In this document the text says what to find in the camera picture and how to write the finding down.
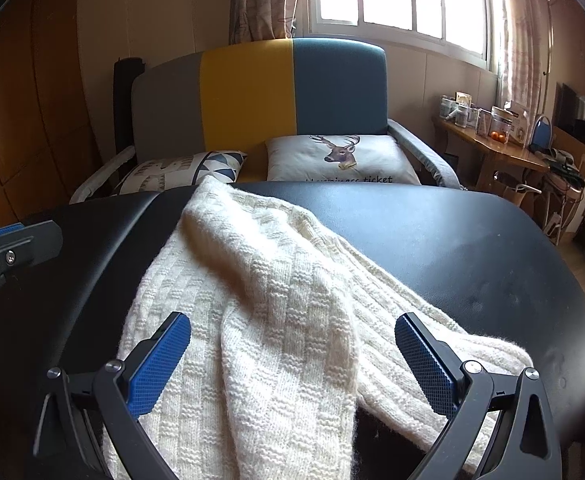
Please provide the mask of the cream knitted sweater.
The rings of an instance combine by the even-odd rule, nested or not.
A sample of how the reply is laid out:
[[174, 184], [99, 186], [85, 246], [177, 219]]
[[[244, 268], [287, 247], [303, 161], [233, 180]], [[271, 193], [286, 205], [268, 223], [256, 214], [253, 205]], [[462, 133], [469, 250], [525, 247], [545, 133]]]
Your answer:
[[214, 178], [140, 281], [120, 353], [173, 312], [192, 336], [140, 422], [181, 479], [347, 479], [358, 410], [428, 450], [445, 420], [396, 347], [406, 312], [492, 373], [532, 365], [512, 342], [467, 333], [312, 212]]

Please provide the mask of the blue triangle pattern pillow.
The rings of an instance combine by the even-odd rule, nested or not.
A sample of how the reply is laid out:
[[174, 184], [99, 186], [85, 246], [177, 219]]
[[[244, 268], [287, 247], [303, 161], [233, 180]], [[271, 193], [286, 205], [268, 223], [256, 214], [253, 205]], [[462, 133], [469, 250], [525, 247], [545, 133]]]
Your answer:
[[206, 177], [233, 183], [247, 158], [248, 155], [241, 151], [211, 151], [148, 160], [122, 181], [119, 194], [163, 192], [170, 188], [198, 185]]

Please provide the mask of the wooden side desk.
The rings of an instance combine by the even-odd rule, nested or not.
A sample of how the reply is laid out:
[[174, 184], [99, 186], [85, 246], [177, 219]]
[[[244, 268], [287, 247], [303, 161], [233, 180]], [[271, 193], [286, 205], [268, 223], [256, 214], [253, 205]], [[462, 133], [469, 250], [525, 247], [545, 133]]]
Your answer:
[[435, 133], [435, 150], [444, 153], [449, 143], [449, 135], [466, 142], [482, 153], [483, 159], [475, 190], [492, 193], [494, 172], [499, 165], [514, 166], [546, 174], [547, 163], [520, 146], [503, 144], [485, 136], [479, 136], [475, 129], [461, 128], [437, 115], [431, 117]]

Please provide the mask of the deer print pillow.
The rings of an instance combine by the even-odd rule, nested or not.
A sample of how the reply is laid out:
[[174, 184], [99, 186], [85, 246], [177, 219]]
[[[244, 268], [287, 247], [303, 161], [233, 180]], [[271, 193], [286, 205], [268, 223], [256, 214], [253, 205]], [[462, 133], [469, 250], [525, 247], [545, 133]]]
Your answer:
[[277, 136], [266, 148], [268, 181], [420, 184], [388, 134]]

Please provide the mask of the blue bag on desk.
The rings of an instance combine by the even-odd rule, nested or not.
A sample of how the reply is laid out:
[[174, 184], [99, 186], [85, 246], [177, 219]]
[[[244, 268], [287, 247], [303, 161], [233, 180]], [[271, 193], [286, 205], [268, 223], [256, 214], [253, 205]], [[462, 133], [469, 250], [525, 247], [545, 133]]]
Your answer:
[[545, 115], [539, 115], [535, 119], [532, 136], [527, 149], [535, 154], [541, 151], [548, 151], [553, 140], [553, 125]]

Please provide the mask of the glass jar with oranges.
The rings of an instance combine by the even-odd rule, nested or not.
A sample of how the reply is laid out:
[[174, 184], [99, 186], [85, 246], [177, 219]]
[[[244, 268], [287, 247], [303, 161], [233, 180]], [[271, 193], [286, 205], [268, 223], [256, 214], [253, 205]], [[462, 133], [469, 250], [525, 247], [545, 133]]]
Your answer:
[[513, 121], [515, 115], [510, 113], [505, 108], [493, 106], [491, 108], [491, 122], [489, 137], [501, 144], [506, 144], [509, 139], [509, 134], [513, 128]]

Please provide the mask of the grey yellow blue sofa chair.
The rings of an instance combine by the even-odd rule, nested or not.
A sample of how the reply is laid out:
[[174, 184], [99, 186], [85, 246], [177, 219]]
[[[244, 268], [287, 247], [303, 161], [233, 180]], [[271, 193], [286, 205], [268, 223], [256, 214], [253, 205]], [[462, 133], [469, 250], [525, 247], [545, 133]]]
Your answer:
[[276, 136], [390, 134], [437, 185], [455, 171], [389, 117], [385, 50], [335, 38], [276, 39], [174, 58], [134, 78], [133, 142], [73, 193], [84, 202], [131, 159], [244, 152], [244, 174], [265, 177], [265, 143]]

